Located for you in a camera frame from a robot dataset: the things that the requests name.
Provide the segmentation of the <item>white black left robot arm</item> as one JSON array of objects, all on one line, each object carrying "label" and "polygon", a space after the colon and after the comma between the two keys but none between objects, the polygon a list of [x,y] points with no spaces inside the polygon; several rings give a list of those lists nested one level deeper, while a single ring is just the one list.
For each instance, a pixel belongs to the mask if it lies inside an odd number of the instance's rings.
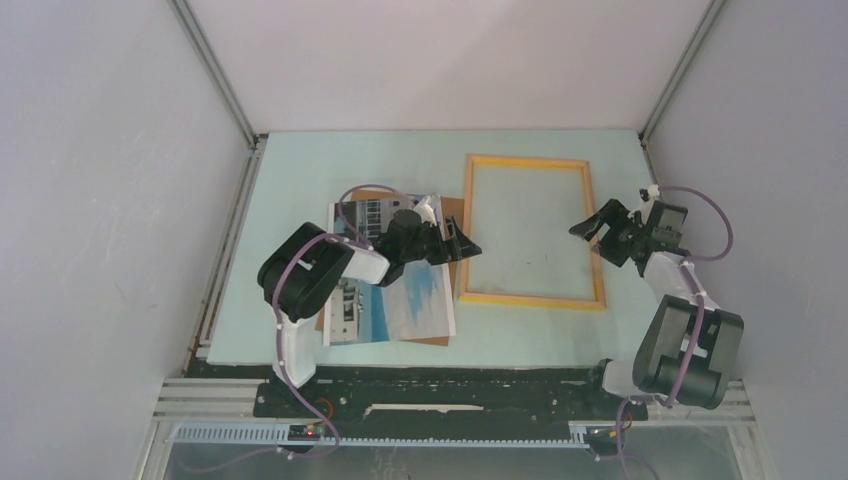
[{"label": "white black left robot arm", "polygon": [[316,372],[315,353],[298,322],[317,315],[341,281],[361,282],[382,291],[403,277],[406,266],[425,261],[453,264],[483,253],[453,217],[442,225],[435,214],[417,208],[395,213],[370,244],[357,243],[306,222],[261,266],[257,281],[277,318],[275,374],[283,380],[277,402],[292,416],[304,416],[316,403],[307,383]]}]

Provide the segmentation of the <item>yellow wooden picture frame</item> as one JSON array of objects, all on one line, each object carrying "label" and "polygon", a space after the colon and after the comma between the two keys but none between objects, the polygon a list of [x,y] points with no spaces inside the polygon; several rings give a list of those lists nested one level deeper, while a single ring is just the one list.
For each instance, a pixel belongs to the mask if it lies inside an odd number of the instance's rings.
[{"label": "yellow wooden picture frame", "polygon": [[461,302],[600,312],[603,268],[593,243],[569,235],[595,211],[586,160],[470,154],[463,227],[484,253],[461,263]]}]

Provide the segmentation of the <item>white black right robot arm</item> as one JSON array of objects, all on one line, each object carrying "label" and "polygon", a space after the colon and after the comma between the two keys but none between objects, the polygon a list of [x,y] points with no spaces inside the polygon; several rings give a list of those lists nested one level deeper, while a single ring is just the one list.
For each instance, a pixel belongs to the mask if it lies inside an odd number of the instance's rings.
[{"label": "white black right robot arm", "polygon": [[682,246],[687,208],[649,194],[636,210],[616,199],[569,229],[608,263],[632,263],[658,301],[632,366],[633,384],[683,405],[713,410],[727,391],[744,321],[721,308]]}]

